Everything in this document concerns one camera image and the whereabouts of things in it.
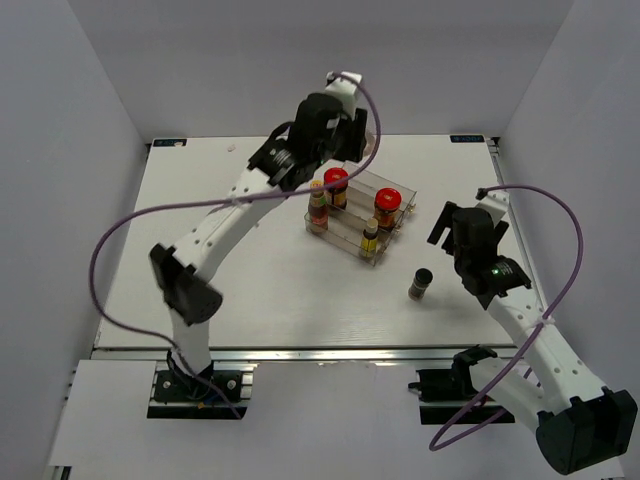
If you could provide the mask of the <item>red lid dark sauce jar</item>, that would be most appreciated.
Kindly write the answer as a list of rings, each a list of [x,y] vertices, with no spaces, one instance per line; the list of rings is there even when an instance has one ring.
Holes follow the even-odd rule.
[[[345,209],[347,206],[348,176],[348,172],[341,167],[329,168],[324,173],[324,184],[329,185],[326,190],[327,202],[333,207]]]

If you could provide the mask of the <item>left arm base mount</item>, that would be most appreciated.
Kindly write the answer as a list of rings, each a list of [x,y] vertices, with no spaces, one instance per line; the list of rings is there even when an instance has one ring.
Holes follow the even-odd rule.
[[[167,354],[168,364],[159,364],[154,373],[148,419],[241,420],[251,396],[252,377],[248,372],[219,369],[211,362],[199,376],[207,384],[182,372]]]

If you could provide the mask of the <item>pink cap spice shaker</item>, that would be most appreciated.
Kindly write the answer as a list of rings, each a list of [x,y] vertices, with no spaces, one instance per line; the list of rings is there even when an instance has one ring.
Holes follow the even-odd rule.
[[[364,147],[364,150],[363,150],[363,156],[364,157],[368,157],[368,156],[371,155],[371,153],[374,150],[377,137],[373,132],[367,130],[365,132],[365,140],[366,140],[366,143],[365,143],[365,147]]]

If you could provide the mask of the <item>small yellow label bottle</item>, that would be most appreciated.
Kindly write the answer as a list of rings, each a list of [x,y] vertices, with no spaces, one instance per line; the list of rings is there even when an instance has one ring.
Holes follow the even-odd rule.
[[[366,221],[360,243],[360,255],[363,258],[374,258],[377,252],[379,223],[375,217]]]

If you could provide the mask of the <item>red lid chili jar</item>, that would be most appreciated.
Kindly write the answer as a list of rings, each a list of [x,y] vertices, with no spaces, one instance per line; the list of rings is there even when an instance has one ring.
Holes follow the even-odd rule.
[[[396,213],[402,203],[401,193],[391,187],[380,189],[374,197],[374,217],[381,229],[391,231],[395,227]]]

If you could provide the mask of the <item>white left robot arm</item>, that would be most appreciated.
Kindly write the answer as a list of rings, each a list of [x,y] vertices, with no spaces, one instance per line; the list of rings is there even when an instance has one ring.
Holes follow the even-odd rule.
[[[170,366],[177,387],[199,399],[211,387],[209,320],[222,304],[210,282],[244,236],[285,197],[307,184],[330,159],[357,163],[364,156],[367,112],[357,107],[362,77],[330,74],[295,119],[275,129],[251,156],[231,188],[228,207],[207,214],[173,245],[155,245],[150,262],[172,322]]]

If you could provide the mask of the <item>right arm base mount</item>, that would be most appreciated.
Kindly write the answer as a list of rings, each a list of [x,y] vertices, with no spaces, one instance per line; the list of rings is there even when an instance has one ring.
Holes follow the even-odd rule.
[[[408,389],[418,395],[422,425],[444,425],[462,406],[471,400],[476,390],[471,386],[470,367],[480,360],[497,358],[491,348],[476,345],[453,357],[447,368],[427,368],[417,371],[418,380]],[[495,424],[513,424],[514,416],[485,396],[460,420],[458,425],[479,425],[498,414]]]

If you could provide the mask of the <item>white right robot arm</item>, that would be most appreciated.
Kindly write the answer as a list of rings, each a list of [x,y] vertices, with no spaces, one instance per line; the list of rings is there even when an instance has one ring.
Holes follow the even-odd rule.
[[[534,433],[547,463],[569,475],[625,454],[638,406],[589,370],[544,313],[525,270],[500,254],[508,208],[505,193],[473,207],[446,202],[427,239],[452,256],[465,290],[518,348],[510,362],[484,346],[456,354],[450,384],[472,404],[496,401]]]

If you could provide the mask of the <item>yellow cap sauce bottle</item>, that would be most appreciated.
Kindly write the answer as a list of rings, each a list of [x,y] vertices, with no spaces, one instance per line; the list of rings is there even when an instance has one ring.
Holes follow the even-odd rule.
[[[314,234],[322,234],[328,229],[329,210],[323,186],[320,180],[313,180],[310,184],[308,215],[310,231]]]

